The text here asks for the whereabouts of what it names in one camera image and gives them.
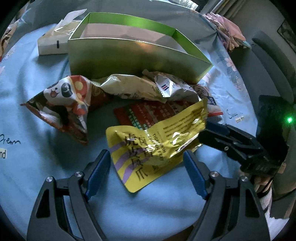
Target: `snack wrapper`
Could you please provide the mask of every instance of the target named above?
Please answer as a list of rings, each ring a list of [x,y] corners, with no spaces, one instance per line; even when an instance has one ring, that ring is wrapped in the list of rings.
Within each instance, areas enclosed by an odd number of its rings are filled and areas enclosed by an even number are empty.
[[[89,79],[74,75],[59,80],[21,106],[26,106],[46,123],[87,144],[88,111],[109,99],[109,95]]]
[[[12,37],[12,35],[15,33],[17,26],[18,26],[19,20],[16,20],[14,23],[11,23],[7,29],[5,30],[1,40],[0,40],[0,62],[5,56],[5,50],[6,47]]]
[[[197,137],[206,119],[207,104],[200,101],[147,130],[109,127],[108,145],[125,187],[136,192],[181,163],[186,149],[200,146]]]
[[[185,100],[193,103],[200,100],[198,94],[191,86],[174,75],[161,72],[149,72],[146,69],[142,74],[155,81],[162,96],[167,98],[167,100]]]
[[[147,130],[193,104],[187,101],[167,101],[165,104],[158,101],[146,101],[114,109],[114,113],[121,125]]]
[[[122,99],[144,99],[166,102],[156,84],[146,77],[135,75],[112,74],[107,78],[93,80],[95,86],[106,93],[119,96]]]
[[[192,88],[197,92],[200,98],[207,99],[207,109],[209,111],[208,117],[223,115],[221,108],[217,105],[206,84],[207,83],[202,79],[197,85],[192,85]]]

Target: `gray chair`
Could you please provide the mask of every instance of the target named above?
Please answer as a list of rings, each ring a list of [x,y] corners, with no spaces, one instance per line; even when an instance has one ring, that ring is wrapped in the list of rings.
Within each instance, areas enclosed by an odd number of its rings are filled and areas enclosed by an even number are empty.
[[[258,114],[260,95],[281,96],[295,103],[293,88],[296,87],[295,69],[285,54],[262,31],[252,38],[252,49],[237,48],[231,54],[234,64],[248,90],[254,111]],[[287,143],[286,169],[273,179],[273,203],[271,216],[288,218],[296,200],[296,132],[292,127]]]

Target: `green cardboard box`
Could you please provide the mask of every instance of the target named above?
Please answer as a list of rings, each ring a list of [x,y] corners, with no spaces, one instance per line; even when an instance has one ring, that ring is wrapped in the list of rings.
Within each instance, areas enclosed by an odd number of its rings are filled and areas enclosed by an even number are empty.
[[[68,40],[72,75],[98,79],[141,75],[144,69],[197,83],[212,67],[205,55],[175,28],[145,18],[92,12]]]

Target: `light blue bedsheet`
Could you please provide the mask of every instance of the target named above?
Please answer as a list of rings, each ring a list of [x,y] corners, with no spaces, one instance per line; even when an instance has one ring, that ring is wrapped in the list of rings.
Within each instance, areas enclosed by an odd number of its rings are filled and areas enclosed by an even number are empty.
[[[129,103],[116,100],[89,115],[88,146],[82,146],[19,106],[70,75],[67,55],[38,56],[37,39],[68,12],[84,8],[88,9],[85,14],[130,14],[180,30],[214,64],[204,80],[209,82],[224,115],[212,120],[255,135],[257,120],[243,81],[216,31],[196,12],[150,0],[37,0],[21,19],[10,47],[16,44],[0,63],[0,134],[6,140],[20,141],[10,145],[0,137],[0,148],[7,150],[6,159],[0,159],[0,204],[24,237],[45,178],[69,177],[83,170],[101,149],[108,148],[105,130],[119,124],[113,109]],[[241,116],[244,119],[237,123],[235,119]],[[225,177],[238,176],[239,164],[224,153],[202,146],[196,155],[209,169]],[[112,165],[106,182],[91,198],[90,205],[110,241],[160,241],[192,225],[204,201],[196,194],[182,164],[135,194],[125,189]],[[74,234],[79,235],[72,212],[69,216]]]

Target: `panda cartoon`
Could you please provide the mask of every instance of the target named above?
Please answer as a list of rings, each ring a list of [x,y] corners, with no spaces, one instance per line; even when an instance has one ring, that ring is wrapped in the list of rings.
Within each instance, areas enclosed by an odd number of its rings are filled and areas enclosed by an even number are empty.
[[[67,107],[76,100],[76,94],[73,92],[73,87],[67,77],[49,86],[43,91],[43,95],[50,105],[63,105]]]
[[[82,76],[67,76],[45,89],[43,95],[49,106],[65,106],[76,115],[84,115],[90,104],[88,88]]]

